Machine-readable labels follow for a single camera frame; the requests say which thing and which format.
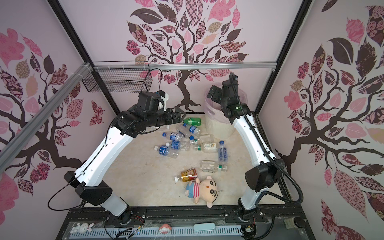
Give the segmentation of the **white bin pink liner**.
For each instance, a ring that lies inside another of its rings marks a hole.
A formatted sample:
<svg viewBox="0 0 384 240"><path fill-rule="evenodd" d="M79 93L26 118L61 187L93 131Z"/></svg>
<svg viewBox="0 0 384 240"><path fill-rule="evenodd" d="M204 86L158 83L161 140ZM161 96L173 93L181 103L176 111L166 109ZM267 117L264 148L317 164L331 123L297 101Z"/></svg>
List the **white bin pink liner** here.
<svg viewBox="0 0 384 240"><path fill-rule="evenodd" d="M224 141L235 132L235 127L225 117L220 104L207 98L209 90L205 92L204 113L206 116L205 127L214 138Z"/></svg>

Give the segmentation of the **Pocari Sweat blue bottle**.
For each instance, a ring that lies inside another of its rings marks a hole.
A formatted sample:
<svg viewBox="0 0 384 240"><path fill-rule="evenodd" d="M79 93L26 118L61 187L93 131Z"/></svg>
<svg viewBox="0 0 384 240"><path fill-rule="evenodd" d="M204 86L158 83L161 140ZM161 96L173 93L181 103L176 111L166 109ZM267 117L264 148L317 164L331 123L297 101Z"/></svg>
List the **Pocari Sweat blue bottle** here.
<svg viewBox="0 0 384 240"><path fill-rule="evenodd" d="M183 127L195 136L200 136L202 134L202 131L199 127L193 126L191 124L184 123Z"/></svg>

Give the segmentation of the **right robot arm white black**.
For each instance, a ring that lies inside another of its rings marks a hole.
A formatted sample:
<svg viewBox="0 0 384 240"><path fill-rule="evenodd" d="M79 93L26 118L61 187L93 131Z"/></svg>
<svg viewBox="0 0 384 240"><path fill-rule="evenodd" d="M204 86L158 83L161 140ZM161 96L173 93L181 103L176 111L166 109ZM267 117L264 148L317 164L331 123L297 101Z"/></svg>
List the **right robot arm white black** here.
<svg viewBox="0 0 384 240"><path fill-rule="evenodd" d="M213 85L207 98L220 105L224 116L240 134L251 157L253 168L245 173L248 187L238 200L239 217L247 221L259 212L258 204L279 180L282 172L271 162L275 155L261 138L247 104L240 101L238 76L231 73L221 87Z"/></svg>

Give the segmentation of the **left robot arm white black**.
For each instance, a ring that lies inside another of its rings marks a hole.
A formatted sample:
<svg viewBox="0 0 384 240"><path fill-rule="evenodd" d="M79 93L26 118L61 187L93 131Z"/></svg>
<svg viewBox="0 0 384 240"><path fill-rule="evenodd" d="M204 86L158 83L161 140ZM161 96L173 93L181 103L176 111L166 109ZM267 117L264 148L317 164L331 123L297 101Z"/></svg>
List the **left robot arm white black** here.
<svg viewBox="0 0 384 240"><path fill-rule="evenodd" d="M115 216L120 224L128 224L133 216L125 201L114 193L103 177L121 151L148 127L182 123L186 113L179 107L167 108L164 91L141 92L137 104L120 112L111 122L107 134L92 155L65 180L78 196L93 206L101 206Z"/></svg>

